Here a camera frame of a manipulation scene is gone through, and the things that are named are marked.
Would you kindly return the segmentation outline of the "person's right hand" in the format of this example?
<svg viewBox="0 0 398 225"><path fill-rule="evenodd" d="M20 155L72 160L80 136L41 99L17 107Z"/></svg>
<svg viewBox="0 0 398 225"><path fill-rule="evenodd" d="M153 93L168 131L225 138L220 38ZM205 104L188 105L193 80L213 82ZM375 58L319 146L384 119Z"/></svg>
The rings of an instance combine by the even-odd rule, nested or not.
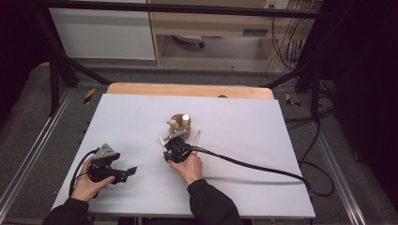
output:
<svg viewBox="0 0 398 225"><path fill-rule="evenodd" d="M192 151L183 162L175 163L169 160L168 164L181 175L188 185L202 179L203 162L196 151Z"/></svg>

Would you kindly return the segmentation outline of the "person's left hand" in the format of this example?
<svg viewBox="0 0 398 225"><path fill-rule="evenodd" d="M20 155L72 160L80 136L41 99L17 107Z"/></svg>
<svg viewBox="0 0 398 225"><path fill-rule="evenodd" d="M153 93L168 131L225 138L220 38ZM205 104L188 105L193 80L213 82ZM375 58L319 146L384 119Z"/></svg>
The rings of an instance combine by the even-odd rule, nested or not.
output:
<svg viewBox="0 0 398 225"><path fill-rule="evenodd" d="M74 190L70 195L70 197L74 200L89 202L96 196L96 194L101 189L106 188L115 180L114 176L110 176L103 179L102 181L93 182L87 175L89 170L89 165L92 160L93 158L90 157L84 162L81 172L77 177Z"/></svg>

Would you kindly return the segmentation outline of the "office chair base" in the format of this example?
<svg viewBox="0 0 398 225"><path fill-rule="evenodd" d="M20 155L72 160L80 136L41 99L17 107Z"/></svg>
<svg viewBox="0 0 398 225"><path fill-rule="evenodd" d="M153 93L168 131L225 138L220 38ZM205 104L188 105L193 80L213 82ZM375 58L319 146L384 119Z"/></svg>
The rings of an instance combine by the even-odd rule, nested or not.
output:
<svg viewBox="0 0 398 225"><path fill-rule="evenodd" d="M202 38L200 36L180 36L180 35L175 35L175 38L186 42L190 44L197 44L200 48L205 47L205 43L203 42Z"/></svg>

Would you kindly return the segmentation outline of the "aluminium floor rail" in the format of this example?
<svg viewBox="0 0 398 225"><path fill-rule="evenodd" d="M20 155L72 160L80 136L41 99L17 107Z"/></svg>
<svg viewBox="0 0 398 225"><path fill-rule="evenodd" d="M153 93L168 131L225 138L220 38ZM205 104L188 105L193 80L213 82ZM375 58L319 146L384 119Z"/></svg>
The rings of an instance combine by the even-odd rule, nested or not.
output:
<svg viewBox="0 0 398 225"><path fill-rule="evenodd" d="M3 195L0 197L0 223L5 219L10 207L13 205L16 197L21 191L23 184L27 179L27 176L32 171L32 168L34 167L36 161L38 160L38 157L42 149L49 140L51 134L53 133L53 130L57 125L60 117L62 116L64 110L68 106L68 103L70 101L70 96L73 93L73 91L74 91L73 88L66 89L61 99L59 100L58 109L55 111L55 113L52 116L50 116L47 119L43 129L40 131L35 142L29 149L29 152L24 158L20 168L13 176L12 180L10 181Z"/></svg>
<svg viewBox="0 0 398 225"><path fill-rule="evenodd" d="M356 198L345 179L343 170L339 166L326 136L322 131L318 134L318 144L322 157L329 169L331 178L338 191L344 209L352 225L366 225L366 219L356 201Z"/></svg>

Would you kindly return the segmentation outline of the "wooden table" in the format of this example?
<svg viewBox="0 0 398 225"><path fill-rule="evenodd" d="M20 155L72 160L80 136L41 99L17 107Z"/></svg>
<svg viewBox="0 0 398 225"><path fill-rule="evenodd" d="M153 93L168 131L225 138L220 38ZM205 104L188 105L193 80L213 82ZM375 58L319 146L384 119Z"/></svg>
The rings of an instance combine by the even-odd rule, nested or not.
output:
<svg viewBox="0 0 398 225"><path fill-rule="evenodd" d="M268 88L170 83L115 82L109 85L107 94L274 99Z"/></svg>

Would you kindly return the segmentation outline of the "black metal stand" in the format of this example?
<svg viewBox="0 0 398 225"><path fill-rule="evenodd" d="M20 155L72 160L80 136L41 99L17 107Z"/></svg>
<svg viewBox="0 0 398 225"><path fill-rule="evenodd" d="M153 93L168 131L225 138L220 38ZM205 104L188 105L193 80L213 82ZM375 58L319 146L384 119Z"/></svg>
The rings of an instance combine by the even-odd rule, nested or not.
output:
<svg viewBox="0 0 398 225"><path fill-rule="evenodd" d="M309 63L303 64L302 66L295 68L292 72L283 75L281 78L268 84L261 85L261 88L273 89L278 85L293 79L294 77L299 77L298 82L295 86L295 90L298 94L302 94L308 89L312 90L310 113L313 120L318 124L320 121L318 113L320 66L311 65Z"/></svg>
<svg viewBox="0 0 398 225"><path fill-rule="evenodd" d="M84 67L66 54L65 49L62 46L62 41L57 35L56 28L51 24L51 15L47 9L44 7L33 7L30 11L35 18L46 43L49 45L52 102L50 116L53 116L60 108L59 79L62 79L67 87L75 87L79 83L74 72L75 69L101 84L109 85L112 83L94 71Z"/></svg>

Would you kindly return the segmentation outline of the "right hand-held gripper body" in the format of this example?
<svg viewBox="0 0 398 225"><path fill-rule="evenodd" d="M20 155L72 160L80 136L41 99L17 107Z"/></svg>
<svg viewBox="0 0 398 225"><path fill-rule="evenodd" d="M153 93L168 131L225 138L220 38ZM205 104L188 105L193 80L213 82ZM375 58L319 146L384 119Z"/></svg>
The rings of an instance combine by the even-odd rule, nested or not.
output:
<svg viewBox="0 0 398 225"><path fill-rule="evenodd" d="M171 136L163 147L164 159L174 163L185 161L191 153L191 145L185 143L185 140L180 135Z"/></svg>

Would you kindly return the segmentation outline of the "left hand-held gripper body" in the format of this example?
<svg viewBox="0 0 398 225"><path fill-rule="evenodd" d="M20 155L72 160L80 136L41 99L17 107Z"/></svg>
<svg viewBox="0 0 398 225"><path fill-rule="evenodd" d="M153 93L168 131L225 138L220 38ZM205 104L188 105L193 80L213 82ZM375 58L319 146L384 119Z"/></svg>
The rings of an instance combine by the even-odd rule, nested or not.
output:
<svg viewBox="0 0 398 225"><path fill-rule="evenodd" d="M126 171L113 169L111 164L120 158L110 145L105 143L95 153L93 160L89 165L88 176L93 182L99 182L103 179L114 176L115 178L127 178Z"/></svg>

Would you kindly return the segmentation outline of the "wooden pen holder cup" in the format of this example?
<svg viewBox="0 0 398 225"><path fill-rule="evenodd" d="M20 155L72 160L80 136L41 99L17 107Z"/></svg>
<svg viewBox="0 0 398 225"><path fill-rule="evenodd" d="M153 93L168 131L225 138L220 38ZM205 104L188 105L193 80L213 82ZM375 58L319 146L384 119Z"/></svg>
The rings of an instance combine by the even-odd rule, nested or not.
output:
<svg viewBox="0 0 398 225"><path fill-rule="evenodd" d="M182 115L183 114L185 114L185 113L178 113L178 114L173 115L170 118L170 120L175 119L178 122L179 128L177 130L171 130L169 127L169 134L170 135L179 134L183 139L187 140L191 136L191 119L190 119L189 124L186 127L183 127L182 126Z"/></svg>

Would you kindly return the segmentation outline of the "black curtain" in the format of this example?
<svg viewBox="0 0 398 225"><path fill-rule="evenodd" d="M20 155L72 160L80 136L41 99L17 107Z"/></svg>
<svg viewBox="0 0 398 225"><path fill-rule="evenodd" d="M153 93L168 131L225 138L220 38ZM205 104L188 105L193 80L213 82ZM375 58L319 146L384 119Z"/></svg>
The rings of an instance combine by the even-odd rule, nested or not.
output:
<svg viewBox="0 0 398 225"><path fill-rule="evenodd" d="M0 125L19 98L30 71L49 59L31 0L0 0Z"/></svg>
<svg viewBox="0 0 398 225"><path fill-rule="evenodd" d="M356 0L330 47L343 126L398 209L398 0Z"/></svg>

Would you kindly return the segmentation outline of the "yellow black floor tape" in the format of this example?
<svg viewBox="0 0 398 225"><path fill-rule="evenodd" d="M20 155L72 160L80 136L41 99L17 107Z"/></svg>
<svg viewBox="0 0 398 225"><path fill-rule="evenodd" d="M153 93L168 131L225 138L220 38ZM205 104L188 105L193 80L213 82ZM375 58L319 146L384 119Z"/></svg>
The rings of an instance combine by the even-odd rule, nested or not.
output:
<svg viewBox="0 0 398 225"><path fill-rule="evenodd" d="M89 104L91 98L94 96L96 88L90 88L84 98L84 104Z"/></svg>
<svg viewBox="0 0 398 225"><path fill-rule="evenodd" d="M301 107L301 104L299 102L293 101L289 94L285 94L285 104Z"/></svg>

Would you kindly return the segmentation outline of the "white wall socket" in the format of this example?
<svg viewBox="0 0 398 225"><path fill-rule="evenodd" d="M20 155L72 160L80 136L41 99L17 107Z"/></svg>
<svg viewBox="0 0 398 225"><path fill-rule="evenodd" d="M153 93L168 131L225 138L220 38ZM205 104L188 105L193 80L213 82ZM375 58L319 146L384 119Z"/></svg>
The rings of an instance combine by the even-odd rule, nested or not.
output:
<svg viewBox="0 0 398 225"><path fill-rule="evenodd" d="M264 8L286 9L289 0L266 0Z"/></svg>

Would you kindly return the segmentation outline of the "wooden desk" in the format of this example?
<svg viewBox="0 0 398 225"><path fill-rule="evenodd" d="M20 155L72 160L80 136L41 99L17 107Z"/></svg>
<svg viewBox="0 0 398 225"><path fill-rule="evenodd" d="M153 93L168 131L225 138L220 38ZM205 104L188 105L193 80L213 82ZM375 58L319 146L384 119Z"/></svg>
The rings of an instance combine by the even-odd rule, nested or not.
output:
<svg viewBox="0 0 398 225"><path fill-rule="evenodd" d="M266 0L146 0L149 4L264 8ZM286 9L318 10L314 0L289 0ZM151 12L152 31L160 36L249 37L260 40L270 65L277 66L291 40L304 41L314 25L313 19Z"/></svg>

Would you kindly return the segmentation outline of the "black metal frame bar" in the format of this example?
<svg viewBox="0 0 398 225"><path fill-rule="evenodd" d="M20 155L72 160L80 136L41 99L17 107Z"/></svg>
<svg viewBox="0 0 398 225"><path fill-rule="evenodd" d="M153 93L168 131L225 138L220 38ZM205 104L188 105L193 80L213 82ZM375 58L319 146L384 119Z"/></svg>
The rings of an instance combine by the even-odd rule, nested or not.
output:
<svg viewBox="0 0 398 225"><path fill-rule="evenodd" d="M324 13L318 11L302 11L302 10L287 10L287 9L211 7L211 6L117 3L117 2L73 1L73 0L38 0L38 2L47 8L214 14L214 15L236 15L236 16L254 16L254 17L274 17L274 18L302 18L302 19L316 19L318 17L324 16Z"/></svg>

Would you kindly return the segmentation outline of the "white cabinet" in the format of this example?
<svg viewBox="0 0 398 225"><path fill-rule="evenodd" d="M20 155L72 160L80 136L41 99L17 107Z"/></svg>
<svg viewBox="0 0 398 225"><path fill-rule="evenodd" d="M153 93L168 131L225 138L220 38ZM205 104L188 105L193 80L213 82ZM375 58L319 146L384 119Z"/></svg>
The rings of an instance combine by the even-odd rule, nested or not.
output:
<svg viewBox="0 0 398 225"><path fill-rule="evenodd" d="M50 12L70 57L155 59L147 13L63 8Z"/></svg>

